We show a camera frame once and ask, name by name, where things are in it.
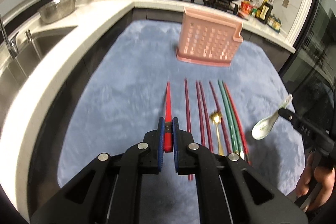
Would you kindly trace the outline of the dark red chopstick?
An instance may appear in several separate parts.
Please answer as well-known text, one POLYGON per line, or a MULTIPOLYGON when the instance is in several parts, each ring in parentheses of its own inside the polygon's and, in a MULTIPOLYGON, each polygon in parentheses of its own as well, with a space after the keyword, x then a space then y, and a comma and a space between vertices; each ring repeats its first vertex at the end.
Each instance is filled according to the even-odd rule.
POLYGON ((189 89, 188 89, 187 78, 185 78, 184 84, 185 84, 185 103, 186 103, 186 127, 187 127, 187 132, 191 133, 189 89))

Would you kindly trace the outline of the stainless steel sink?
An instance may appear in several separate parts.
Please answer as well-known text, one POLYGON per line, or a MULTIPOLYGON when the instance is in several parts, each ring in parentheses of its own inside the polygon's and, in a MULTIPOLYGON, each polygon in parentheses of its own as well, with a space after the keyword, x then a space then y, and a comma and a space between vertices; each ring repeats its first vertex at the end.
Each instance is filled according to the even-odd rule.
POLYGON ((19 55, 15 59, 6 49, 1 50, 1 124, 31 73, 47 53, 74 29, 71 26, 32 34, 31 41, 24 40, 19 46, 19 55))

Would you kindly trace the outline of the clear plastic bottle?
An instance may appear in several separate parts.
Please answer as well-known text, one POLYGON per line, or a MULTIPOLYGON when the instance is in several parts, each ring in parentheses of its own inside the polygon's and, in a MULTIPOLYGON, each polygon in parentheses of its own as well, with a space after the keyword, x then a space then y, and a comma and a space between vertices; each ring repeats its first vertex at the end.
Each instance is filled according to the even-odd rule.
POLYGON ((263 0, 255 0, 253 6, 258 9, 262 4, 262 2, 263 0))

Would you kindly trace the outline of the red instant noodle cup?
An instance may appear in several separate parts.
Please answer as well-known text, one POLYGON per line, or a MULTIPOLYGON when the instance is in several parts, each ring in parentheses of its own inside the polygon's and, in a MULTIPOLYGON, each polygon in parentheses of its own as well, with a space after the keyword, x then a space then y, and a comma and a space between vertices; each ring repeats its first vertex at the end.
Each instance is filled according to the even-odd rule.
POLYGON ((241 18, 247 18, 251 14, 252 9, 253 5, 251 4, 251 2, 247 0, 242 0, 238 11, 238 16, 240 16, 241 18))

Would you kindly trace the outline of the stainless steel bowl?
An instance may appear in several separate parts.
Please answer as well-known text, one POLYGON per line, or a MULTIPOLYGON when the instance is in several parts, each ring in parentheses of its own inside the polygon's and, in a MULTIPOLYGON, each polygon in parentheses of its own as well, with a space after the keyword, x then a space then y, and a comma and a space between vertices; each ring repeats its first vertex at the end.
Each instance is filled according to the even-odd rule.
POLYGON ((39 9, 39 15, 45 24, 54 23, 75 11, 76 0, 53 0, 39 9))

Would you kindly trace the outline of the dark soy sauce bottle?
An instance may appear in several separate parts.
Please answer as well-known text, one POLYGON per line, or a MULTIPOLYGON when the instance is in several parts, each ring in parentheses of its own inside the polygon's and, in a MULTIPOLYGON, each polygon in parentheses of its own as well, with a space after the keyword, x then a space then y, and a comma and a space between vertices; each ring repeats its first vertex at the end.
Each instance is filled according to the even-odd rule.
POLYGON ((272 10, 273 10, 272 0, 264 0, 261 6, 257 9, 256 18, 262 24, 266 24, 272 10))

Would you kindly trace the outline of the maroon chopstick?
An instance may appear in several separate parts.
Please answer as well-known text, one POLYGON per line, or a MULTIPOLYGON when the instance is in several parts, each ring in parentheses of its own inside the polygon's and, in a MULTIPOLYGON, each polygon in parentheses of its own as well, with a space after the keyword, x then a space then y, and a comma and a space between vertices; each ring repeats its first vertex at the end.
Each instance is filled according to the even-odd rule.
POLYGON ((200 135, 201 135, 201 145, 206 146, 205 140, 205 128, 203 123, 203 115, 202 115, 202 103, 201 103, 201 93, 199 88, 198 81, 195 81, 196 93, 197 93, 197 102, 198 102, 198 113, 199 113, 199 127, 200 127, 200 135))
POLYGON ((223 131, 223 136, 224 136, 224 141, 225 141, 225 145, 226 145, 226 150, 227 150, 227 154, 232 152, 232 148, 231 148, 231 143, 229 141, 229 137, 228 137, 228 133, 224 124, 224 118, 223 118, 223 114, 221 112, 221 107, 215 92, 215 89, 213 87, 213 84, 211 81, 209 81, 209 85, 213 94, 213 98, 217 107, 217 110, 215 111, 215 114, 213 116, 215 116, 215 118, 211 118, 216 124, 220 124, 222 127, 222 131, 223 131))
POLYGON ((203 85, 202 85, 201 81, 199 81, 199 87, 200 87, 200 90, 201 90, 203 110, 204 110, 204 114, 205 114, 206 130, 207 130, 207 138, 208 138, 209 150, 213 153, 214 152, 214 146, 213 146, 211 127, 210 127, 210 119, 209 119, 209 116, 208 116, 206 98, 205 98, 205 93, 204 93, 203 85))

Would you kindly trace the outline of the gold flower spoon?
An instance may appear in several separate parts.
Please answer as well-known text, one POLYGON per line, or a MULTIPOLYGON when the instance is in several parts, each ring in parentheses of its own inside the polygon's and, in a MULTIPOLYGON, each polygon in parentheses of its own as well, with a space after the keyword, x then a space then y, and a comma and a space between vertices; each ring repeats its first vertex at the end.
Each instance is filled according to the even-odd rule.
POLYGON ((221 141, 221 136, 220 136, 220 131, 219 131, 219 125, 221 124, 221 121, 222 121, 222 114, 221 114, 221 112, 214 111, 210 115, 210 120, 215 125, 215 132, 216 132, 216 136, 217 136, 219 155, 224 156, 224 149, 223 149, 223 145, 222 145, 222 141, 221 141))

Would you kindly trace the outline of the small green label bottle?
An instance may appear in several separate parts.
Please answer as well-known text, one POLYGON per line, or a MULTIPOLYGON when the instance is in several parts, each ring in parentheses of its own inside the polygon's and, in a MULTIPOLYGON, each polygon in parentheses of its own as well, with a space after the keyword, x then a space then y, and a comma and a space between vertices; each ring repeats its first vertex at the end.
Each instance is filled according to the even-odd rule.
POLYGON ((251 10, 251 16, 255 17, 256 16, 256 12, 257 12, 257 8, 253 7, 252 10, 251 10))

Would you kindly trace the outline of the spice jar rack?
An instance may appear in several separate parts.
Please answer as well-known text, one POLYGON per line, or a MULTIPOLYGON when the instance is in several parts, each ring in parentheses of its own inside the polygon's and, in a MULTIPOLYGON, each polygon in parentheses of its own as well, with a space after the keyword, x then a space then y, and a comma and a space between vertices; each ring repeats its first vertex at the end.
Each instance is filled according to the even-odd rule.
POLYGON ((280 29, 282 26, 282 22, 279 18, 276 18, 273 14, 271 14, 266 22, 266 24, 272 28, 272 30, 280 33, 280 29))

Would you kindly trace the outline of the bright red chopstick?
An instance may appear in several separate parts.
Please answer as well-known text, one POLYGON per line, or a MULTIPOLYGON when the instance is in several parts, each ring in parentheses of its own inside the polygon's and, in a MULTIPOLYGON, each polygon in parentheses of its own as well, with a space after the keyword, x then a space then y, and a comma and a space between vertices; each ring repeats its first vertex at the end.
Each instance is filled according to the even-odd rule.
POLYGON ((170 82, 168 81, 166 87, 164 134, 164 150, 166 153, 171 153, 173 151, 172 120, 170 82))

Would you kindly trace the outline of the white ceramic spoon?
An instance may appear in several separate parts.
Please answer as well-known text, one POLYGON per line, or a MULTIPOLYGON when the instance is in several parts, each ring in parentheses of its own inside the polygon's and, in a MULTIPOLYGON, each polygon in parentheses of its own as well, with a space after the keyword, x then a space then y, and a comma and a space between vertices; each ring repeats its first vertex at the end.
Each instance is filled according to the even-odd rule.
POLYGON ((291 94, 288 94, 288 96, 284 99, 282 104, 272 115, 260 120, 254 125, 251 134, 255 140, 264 139, 271 132, 274 124, 276 123, 276 120, 279 117, 278 111, 281 108, 287 108, 289 104, 292 102, 292 99, 293 96, 291 94))

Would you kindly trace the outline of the green chopstick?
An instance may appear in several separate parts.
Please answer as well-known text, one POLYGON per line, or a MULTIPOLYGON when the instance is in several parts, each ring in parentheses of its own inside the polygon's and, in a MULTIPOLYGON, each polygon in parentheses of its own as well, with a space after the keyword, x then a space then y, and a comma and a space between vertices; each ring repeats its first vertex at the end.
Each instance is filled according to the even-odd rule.
POLYGON ((227 93, 226 93, 225 88, 224 88, 224 84, 221 80, 218 80, 218 85, 219 85, 219 88, 220 88, 220 92, 221 92, 221 95, 222 95, 222 100, 223 100, 224 108, 225 108, 225 112, 226 112, 228 128, 229 128, 230 138, 231 138, 231 144, 232 144, 232 151, 234 153, 238 154, 244 160, 245 157, 244 157, 243 146, 238 141, 238 137, 237 137, 236 130, 235 130, 235 125, 234 125, 234 120, 233 120, 233 117, 232 117, 231 108, 230 108, 229 100, 228 100, 228 97, 227 97, 227 93))
POLYGON ((230 136, 231 136, 231 143, 232 143, 232 149, 233 152, 238 154, 243 160, 245 160, 245 153, 244 153, 244 148, 243 148, 243 143, 242 140, 240 138, 240 134, 239 132, 237 132, 238 130, 238 125, 237 122, 235 120, 234 117, 234 112, 232 110, 232 106, 231 106, 231 102, 230 99, 228 97, 228 92, 227 89, 225 87, 224 82, 222 82, 223 85, 223 89, 224 89, 224 99, 225 99, 225 106, 226 106, 226 110, 228 110, 228 124, 229 124, 229 128, 230 128, 230 136))

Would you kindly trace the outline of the pink perforated utensil basket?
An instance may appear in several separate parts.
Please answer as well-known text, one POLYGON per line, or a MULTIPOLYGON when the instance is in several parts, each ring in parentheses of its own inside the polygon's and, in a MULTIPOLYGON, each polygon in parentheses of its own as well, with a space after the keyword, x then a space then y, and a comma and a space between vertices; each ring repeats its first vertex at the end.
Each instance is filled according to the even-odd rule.
POLYGON ((243 24, 228 16, 184 8, 177 59, 187 63, 228 67, 243 42, 243 24))

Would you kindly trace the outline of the blue plush table mat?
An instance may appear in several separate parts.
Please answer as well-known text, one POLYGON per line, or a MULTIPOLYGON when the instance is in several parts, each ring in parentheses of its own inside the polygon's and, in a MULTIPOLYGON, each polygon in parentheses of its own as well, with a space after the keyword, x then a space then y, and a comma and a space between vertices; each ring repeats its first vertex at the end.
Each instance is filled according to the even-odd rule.
POLYGON ((165 114, 170 82, 173 116, 186 129, 185 84, 189 89, 191 132, 201 143, 195 81, 201 81, 207 111, 216 110, 212 82, 223 107, 218 80, 227 84, 238 111, 252 165, 283 194, 296 186, 305 166, 301 135, 284 119, 262 140, 252 127, 271 115, 288 92, 263 49, 243 42, 229 67, 179 61, 179 23, 138 20, 117 38, 90 77, 70 120, 58 163, 57 180, 64 186, 102 152, 117 155, 142 141, 165 114))

